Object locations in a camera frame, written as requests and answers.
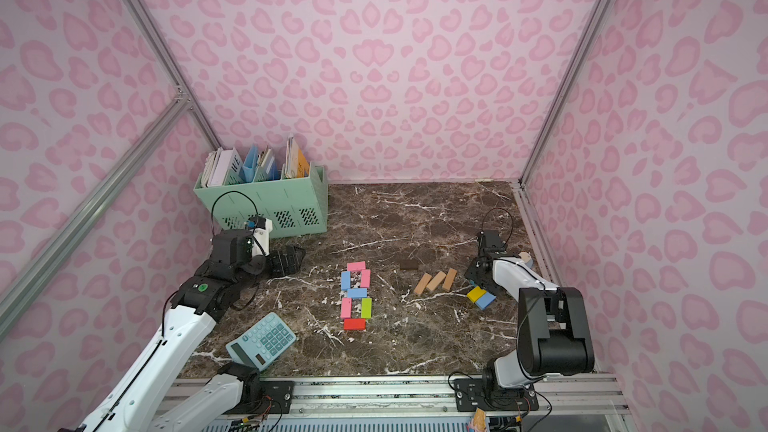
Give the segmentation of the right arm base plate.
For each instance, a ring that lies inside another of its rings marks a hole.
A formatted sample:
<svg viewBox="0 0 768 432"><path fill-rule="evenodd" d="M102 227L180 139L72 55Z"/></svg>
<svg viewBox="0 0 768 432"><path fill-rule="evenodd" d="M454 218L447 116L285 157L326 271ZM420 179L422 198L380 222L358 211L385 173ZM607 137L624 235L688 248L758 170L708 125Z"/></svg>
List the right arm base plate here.
<svg viewBox="0 0 768 432"><path fill-rule="evenodd" d="M459 412L510 412L528 414L539 410L533 387L504 389L487 385L482 378L450 377L449 387L454 393Z"/></svg>

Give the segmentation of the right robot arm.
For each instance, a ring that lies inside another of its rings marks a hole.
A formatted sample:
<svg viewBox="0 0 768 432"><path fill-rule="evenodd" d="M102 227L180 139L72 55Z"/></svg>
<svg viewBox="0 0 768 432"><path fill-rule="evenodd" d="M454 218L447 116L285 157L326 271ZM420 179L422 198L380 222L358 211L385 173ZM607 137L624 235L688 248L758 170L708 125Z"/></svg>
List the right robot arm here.
<svg viewBox="0 0 768 432"><path fill-rule="evenodd" d="M589 373L595 354L584 297L534 272L507 252L495 230L477 234L477 254L465 277L479 289L478 306L507 295L517 304L514 350L489 361L483 372L488 391L528 389L549 375Z"/></svg>

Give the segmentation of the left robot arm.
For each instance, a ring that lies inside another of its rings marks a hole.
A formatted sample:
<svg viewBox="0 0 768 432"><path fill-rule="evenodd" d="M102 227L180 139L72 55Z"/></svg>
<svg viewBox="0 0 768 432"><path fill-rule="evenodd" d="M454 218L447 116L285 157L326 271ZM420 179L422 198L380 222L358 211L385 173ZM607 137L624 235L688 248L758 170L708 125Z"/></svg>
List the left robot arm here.
<svg viewBox="0 0 768 432"><path fill-rule="evenodd" d="M192 353L235 308L243 291L262 278L290 276L300 269L305 250L270 250L271 230L271 220L253 215L243 227L212 236L209 257L169 296L149 344L79 430L201 431L218 417L235 414L231 430L255 431L270 415L288 415L293 382L269 384L260 377L274 349L249 354L240 344L234 347L234 360L202 389L168 412L157 412Z"/></svg>

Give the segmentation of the wooden block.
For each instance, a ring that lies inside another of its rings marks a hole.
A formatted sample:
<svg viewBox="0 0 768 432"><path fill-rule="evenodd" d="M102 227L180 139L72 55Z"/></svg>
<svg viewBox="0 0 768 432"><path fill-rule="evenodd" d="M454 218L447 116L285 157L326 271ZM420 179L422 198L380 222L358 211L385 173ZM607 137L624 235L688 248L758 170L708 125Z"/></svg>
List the wooden block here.
<svg viewBox="0 0 768 432"><path fill-rule="evenodd" d="M431 280L432 276L429 273L424 273L414 289L414 294L421 296Z"/></svg>
<svg viewBox="0 0 768 432"><path fill-rule="evenodd" d="M435 291L445 280L447 274L444 272L438 272L426 285L426 289L430 292Z"/></svg>
<svg viewBox="0 0 768 432"><path fill-rule="evenodd" d="M446 292L450 292L457 276L457 270L450 268L443 283L442 289Z"/></svg>

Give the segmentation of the light blue block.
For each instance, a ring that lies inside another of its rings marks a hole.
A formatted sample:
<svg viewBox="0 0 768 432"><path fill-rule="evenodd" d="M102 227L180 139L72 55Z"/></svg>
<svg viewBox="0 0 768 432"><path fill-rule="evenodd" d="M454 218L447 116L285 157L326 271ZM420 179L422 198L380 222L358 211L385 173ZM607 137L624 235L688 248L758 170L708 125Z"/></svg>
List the light blue block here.
<svg viewBox="0 0 768 432"><path fill-rule="evenodd" d="M367 288L351 288L347 291L347 297L350 299L364 299L368 297Z"/></svg>

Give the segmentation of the dark brown block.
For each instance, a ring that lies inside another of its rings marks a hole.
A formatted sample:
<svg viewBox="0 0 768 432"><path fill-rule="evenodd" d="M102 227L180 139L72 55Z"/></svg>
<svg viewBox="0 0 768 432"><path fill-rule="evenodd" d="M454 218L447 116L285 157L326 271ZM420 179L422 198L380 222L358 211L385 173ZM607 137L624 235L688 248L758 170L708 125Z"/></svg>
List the dark brown block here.
<svg viewBox="0 0 768 432"><path fill-rule="evenodd" d="M401 260L399 262L399 268L401 270L418 270L420 263L417 260Z"/></svg>

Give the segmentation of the teal calculator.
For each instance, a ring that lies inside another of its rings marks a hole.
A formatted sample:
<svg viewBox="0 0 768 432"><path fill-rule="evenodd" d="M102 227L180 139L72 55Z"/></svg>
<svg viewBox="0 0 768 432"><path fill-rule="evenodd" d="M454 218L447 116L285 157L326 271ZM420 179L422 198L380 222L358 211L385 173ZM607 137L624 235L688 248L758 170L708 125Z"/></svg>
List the teal calculator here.
<svg viewBox="0 0 768 432"><path fill-rule="evenodd" d="M274 312L250 327L226 349L231 359L241 365L266 370L296 342L295 333Z"/></svg>

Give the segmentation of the green block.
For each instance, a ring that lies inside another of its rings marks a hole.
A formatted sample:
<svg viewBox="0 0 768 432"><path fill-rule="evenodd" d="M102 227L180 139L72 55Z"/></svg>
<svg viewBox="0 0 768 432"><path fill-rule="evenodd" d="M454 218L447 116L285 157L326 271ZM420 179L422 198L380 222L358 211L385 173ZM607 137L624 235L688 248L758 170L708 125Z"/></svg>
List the green block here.
<svg viewBox="0 0 768 432"><path fill-rule="evenodd" d="M360 317L365 320L369 320L372 318L372 299L371 298L363 298L361 300L361 311L360 311Z"/></svg>

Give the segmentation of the red block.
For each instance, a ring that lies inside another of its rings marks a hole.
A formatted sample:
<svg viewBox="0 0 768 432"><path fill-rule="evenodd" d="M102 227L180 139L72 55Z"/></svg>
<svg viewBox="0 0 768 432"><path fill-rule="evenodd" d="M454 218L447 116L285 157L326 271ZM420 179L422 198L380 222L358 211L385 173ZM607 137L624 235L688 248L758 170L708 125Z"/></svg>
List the red block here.
<svg viewBox="0 0 768 432"><path fill-rule="evenodd" d="M344 331L363 331L366 329L367 320L364 318L349 318L343 321Z"/></svg>

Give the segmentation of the pink block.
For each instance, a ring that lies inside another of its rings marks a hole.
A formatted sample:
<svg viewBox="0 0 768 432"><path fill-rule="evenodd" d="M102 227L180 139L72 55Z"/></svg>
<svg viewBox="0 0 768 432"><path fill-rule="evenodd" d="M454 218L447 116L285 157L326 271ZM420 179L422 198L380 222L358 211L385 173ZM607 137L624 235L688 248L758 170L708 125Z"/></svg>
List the pink block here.
<svg viewBox="0 0 768 432"><path fill-rule="evenodd" d="M340 311L340 318L341 319L350 319L352 316L352 299L349 297L344 297L341 301L341 311Z"/></svg>
<svg viewBox="0 0 768 432"><path fill-rule="evenodd" d="M347 264L346 270L349 272L362 272L363 270L366 270L366 262L365 261L359 261L359 262L351 262Z"/></svg>
<svg viewBox="0 0 768 432"><path fill-rule="evenodd" d="M371 271L368 269L364 269L360 272L360 281L359 281L359 287L363 289L367 289L370 287L371 283Z"/></svg>

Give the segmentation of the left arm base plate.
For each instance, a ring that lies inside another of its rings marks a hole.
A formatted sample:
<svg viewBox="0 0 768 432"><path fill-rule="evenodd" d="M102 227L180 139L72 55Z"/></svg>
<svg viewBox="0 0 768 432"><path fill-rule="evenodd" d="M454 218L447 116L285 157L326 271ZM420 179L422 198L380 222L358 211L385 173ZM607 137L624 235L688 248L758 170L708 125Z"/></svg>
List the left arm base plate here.
<svg viewBox="0 0 768 432"><path fill-rule="evenodd" d="M261 415L265 411L288 414L296 383L288 380L257 379L243 386L239 402L227 411L228 415Z"/></svg>

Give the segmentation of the pink block top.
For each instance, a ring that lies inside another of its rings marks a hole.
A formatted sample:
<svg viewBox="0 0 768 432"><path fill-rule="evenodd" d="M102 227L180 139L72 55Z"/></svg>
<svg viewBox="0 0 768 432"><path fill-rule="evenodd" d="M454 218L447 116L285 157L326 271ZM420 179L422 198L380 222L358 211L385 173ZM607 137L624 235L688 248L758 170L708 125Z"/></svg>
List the pink block top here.
<svg viewBox="0 0 768 432"><path fill-rule="evenodd" d="M366 270L366 262L365 261L359 261L359 262L351 262L347 264L346 270L349 272L362 272L363 270Z"/></svg>

